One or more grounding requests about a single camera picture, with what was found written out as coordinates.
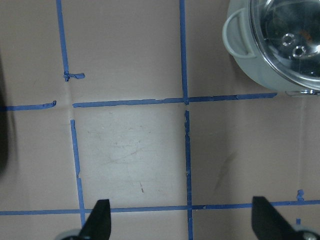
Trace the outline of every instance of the stain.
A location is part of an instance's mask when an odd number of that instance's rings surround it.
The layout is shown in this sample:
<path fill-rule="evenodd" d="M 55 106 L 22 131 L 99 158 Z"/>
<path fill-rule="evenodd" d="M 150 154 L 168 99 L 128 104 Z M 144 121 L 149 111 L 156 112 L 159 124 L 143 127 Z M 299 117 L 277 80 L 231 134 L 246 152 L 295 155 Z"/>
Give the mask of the stain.
<path fill-rule="evenodd" d="M 141 182 L 140 182 L 140 187 L 141 187 L 141 191 L 142 191 L 142 193 L 144 194 L 145 192 L 144 192 L 144 188 L 143 188 L 143 186 L 142 186 Z"/>
<path fill-rule="evenodd" d="M 36 85 L 37 79 L 33 82 L 32 87 Z"/>
<path fill-rule="evenodd" d="M 221 186 L 221 184 L 224 181 L 224 178 L 226 177 L 227 173 L 229 172 L 231 164 L 235 161 L 237 157 L 237 153 L 233 152 L 231 153 L 222 163 L 222 167 L 220 168 L 219 174 L 218 174 L 218 181 L 216 182 L 214 186 L 214 191 L 218 190 Z"/>

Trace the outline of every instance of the blue painter's tape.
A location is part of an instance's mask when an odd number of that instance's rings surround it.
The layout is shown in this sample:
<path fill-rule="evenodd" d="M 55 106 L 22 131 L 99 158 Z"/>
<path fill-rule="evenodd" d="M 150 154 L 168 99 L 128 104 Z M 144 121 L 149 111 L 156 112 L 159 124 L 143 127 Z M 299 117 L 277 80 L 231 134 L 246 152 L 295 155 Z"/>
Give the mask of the blue painter's tape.
<path fill-rule="evenodd" d="M 186 6 L 185 0 L 180 0 L 180 46 L 181 46 L 181 74 L 183 101 L 189 104 L 188 98 L 188 76 L 187 76 L 187 44 L 186 44 Z"/>
<path fill-rule="evenodd" d="M 181 211 L 187 210 L 188 206 L 147 206 L 147 207 L 120 207 L 112 208 L 112 213 L 131 213 L 131 212 L 160 212 L 160 211 Z M 85 213 L 91 213 L 92 209 L 86 209 Z"/>
<path fill-rule="evenodd" d="M 64 26 L 64 17 L 62 14 L 62 2 L 61 0 L 56 0 L 56 12 L 58 16 L 58 25 L 60 33 L 60 44 L 61 44 L 61 53 L 62 53 L 62 62 L 63 69 L 65 73 L 69 73 L 69 64 L 68 64 L 68 55 L 67 55 L 67 44 L 66 44 L 66 35 L 65 35 L 65 26 Z"/>
<path fill-rule="evenodd" d="M 57 101 L 40 105 L 0 106 L 0 112 L 50 109 L 53 108 L 56 104 Z"/>
<path fill-rule="evenodd" d="M 73 146 L 76 186 L 77 186 L 77 191 L 78 191 L 79 212 L 80 212 L 81 224 L 82 224 L 82 226 L 84 226 L 85 222 L 86 222 L 86 214 L 85 214 L 85 203 L 84 203 L 82 182 L 81 182 L 81 178 L 79 177 L 80 160 L 79 160 L 79 151 L 78 151 L 76 121 L 71 120 L 70 125 L 71 125 L 71 135 L 72 135 L 72 146 Z"/>
<path fill-rule="evenodd" d="M 191 179 L 191 146 L 190 146 L 190 113 L 185 111 L 185 169 L 186 169 L 186 189 L 187 205 L 192 207 L 192 179 Z"/>
<path fill-rule="evenodd" d="M 305 200 L 304 199 L 304 194 L 305 194 L 305 192 L 302 189 L 299 189 L 298 193 L 296 195 L 296 200 L 297 201 L 304 201 Z"/>
<path fill-rule="evenodd" d="M 77 73 L 77 74 L 72 74 L 72 73 L 68 73 L 65 72 L 63 75 L 64 79 L 67 79 L 66 82 L 69 81 L 70 78 L 74 78 L 74 79 L 84 79 L 86 76 L 84 73 Z"/>
<path fill-rule="evenodd" d="M 191 144 L 190 144 L 190 113 L 185 111 L 185 169 L 186 169 L 186 202 L 188 206 L 188 239 L 193 240 L 193 218 L 192 218 L 192 177 L 191 177 Z"/>
<path fill-rule="evenodd" d="M 194 239 L 194 225 L 193 225 L 193 218 L 192 218 L 192 210 L 188 209 L 188 239 Z"/>
<path fill-rule="evenodd" d="M 0 216 L 78 214 L 78 209 L 32 210 L 32 211 L 0 211 Z"/>
<path fill-rule="evenodd" d="M 305 206 L 305 205 L 320 205 L 320 200 L 309 201 L 274 201 L 271 202 L 272 206 Z M 251 203 L 240 204 L 217 204 L 217 205 L 194 205 L 193 210 L 218 210 L 218 209 L 248 209 L 251 208 Z"/>
<path fill-rule="evenodd" d="M 121 100 L 121 101 L 97 101 L 97 102 L 79 102 L 74 103 L 74 108 L 96 108 L 96 107 L 113 107 L 119 105 L 149 105 L 149 104 L 177 104 L 183 103 L 183 98 L 166 98 L 161 100 L 144 99 L 144 100 Z"/>
<path fill-rule="evenodd" d="M 61 0 L 56 0 L 55 3 L 56 3 L 56 13 L 57 13 L 57 17 L 58 17 L 58 25 L 59 25 L 59 35 L 60 35 L 60 45 L 61 45 L 61 53 L 62 53 L 64 80 L 66 82 L 68 82 L 70 78 L 84 79 L 85 78 L 84 73 L 77 73 L 77 74 L 69 73 L 69 63 L 68 63 L 68 53 L 67 53 L 64 17 L 63 17 L 63 11 L 62 11 L 62 2 L 61 2 Z"/>
<path fill-rule="evenodd" d="M 251 203 L 243 204 L 217 204 L 217 205 L 194 205 L 193 210 L 219 210 L 219 209 L 247 209 L 251 208 Z"/>
<path fill-rule="evenodd" d="M 81 182 L 81 178 L 79 178 L 79 177 L 76 179 L 76 186 L 77 186 L 77 190 L 78 190 L 81 225 L 83 227 L 86 223 L 86 212 L 85 212 L 84 194 L 83 194 L 83 190 L 82 190 L 82 182 Z"/>
<path fill-rule="evenodd" d="M 249 99 L 272 99 L 277 95 L 274 93 L 258 93 L 258 94 L 240 94 L 240 95 L 225 95 L 225 96 L 196 96 L 190 97 L 190 103 L 198 102 L 217 102 L 217 101 L 236 101 Z"/>

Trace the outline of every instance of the pot handle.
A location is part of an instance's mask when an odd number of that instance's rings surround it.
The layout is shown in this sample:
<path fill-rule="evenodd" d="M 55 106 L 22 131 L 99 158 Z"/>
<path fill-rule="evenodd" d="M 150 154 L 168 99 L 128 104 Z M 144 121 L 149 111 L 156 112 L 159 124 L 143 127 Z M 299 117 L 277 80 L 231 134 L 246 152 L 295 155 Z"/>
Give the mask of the pot handle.
<path fill-rule="evenodd" d="M 233 14 L 231 14 L 228 19 L 225 21 L 224 25 L 223 25 L 223 29 L 222 29 L 222 40 L 224 43 L 225 48 L 227 49 L 227 51 L 234 57 L 236 58 L 240 58 L 240 59 L 254 59 L 256 56 L 254 54 L 254 50 L 251 47 L 251 44 L 249 42 L 248 36 L 245 33 L 245 29 L 246 29 L 246 22 L 245 22 L 245 8 L 241 8 L 237 11 L 235 11 Z M 244 54 L 240 54 L 237 53 L 235 50 L 233 50 L 233 48 L 231 47 L 229 41 L 228 41 L 228 27 L 230 22 L 236 18 L 237 16 L 240 17 L 239 19 L 239 25 L 240 25 L 240 32 L 241 32 L 241 37 L 244 43 L 244 46 L 246 48 L 246 50 L 248 51 L 248 53 L 246 55 Z"/>

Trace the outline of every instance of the dark object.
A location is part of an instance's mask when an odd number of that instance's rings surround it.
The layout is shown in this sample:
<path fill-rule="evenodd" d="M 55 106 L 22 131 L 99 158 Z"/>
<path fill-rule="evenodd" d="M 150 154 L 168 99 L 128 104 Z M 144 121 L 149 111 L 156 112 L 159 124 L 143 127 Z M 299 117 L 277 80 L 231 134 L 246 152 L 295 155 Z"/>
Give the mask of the dark object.
<path fill-rule="evenodd" d="M 253 197 L 251 225 L 259 240 L 320 240 L 315 232 L 294 230 L 263 196 Z"/>
<path fill-rule="evenodd" d="M 63 240 L 108 240 L 111 234 L 111 210 L 109 200 L 98 200 L 78 236 Z"/>

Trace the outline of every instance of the white pot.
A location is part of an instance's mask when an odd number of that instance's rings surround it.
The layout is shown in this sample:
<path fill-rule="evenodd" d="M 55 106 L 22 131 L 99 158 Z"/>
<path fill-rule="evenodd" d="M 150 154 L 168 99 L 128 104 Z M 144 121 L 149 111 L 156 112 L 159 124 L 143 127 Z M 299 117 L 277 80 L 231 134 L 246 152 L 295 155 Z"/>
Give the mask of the white pot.
<path fill-rule="evenodd" d="M 319 23 L 319 0 L 230 0 L 222 38 L 240 68 L 258 84 L 316 95 Z"/>

